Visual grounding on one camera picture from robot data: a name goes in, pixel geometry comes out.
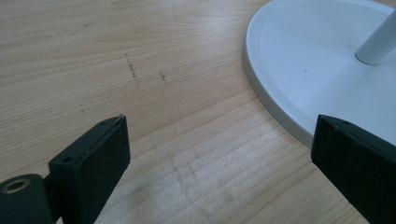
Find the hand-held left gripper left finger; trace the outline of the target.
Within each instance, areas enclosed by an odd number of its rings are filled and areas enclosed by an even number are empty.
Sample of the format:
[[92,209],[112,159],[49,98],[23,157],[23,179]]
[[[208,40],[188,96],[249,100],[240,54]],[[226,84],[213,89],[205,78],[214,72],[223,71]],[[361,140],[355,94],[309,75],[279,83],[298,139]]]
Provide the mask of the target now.
[[130,164],[127,119],[105,119],[49,161],[64,224],[93,224]]

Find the white round lamp base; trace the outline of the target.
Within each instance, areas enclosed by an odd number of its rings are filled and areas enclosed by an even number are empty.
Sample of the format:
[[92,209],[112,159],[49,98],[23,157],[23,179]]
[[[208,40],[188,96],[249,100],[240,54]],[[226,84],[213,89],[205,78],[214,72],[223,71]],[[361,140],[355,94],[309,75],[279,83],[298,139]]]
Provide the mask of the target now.
[[243,44],[247,79],[268,112],[306,146],[320,115],[396,146],[396,49],[380,63],[355,53],[392,13],[374,0],[272,0]]

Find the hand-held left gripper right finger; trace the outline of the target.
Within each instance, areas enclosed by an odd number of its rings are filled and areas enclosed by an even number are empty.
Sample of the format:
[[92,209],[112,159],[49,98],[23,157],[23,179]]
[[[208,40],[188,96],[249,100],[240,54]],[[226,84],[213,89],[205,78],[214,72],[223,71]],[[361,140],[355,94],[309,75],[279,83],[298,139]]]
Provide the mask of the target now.
[[396,146],[320,115],[311,159],[370,224],[396,224]]

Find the white lamp pole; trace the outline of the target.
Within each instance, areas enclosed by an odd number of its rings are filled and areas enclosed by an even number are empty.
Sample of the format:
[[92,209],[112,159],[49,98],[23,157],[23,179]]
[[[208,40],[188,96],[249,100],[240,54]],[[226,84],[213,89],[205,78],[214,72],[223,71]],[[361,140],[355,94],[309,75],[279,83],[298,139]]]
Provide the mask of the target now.
[[365,64],[379,64],[396,48],[396,9],[366,39],[355,52],[356,58]]

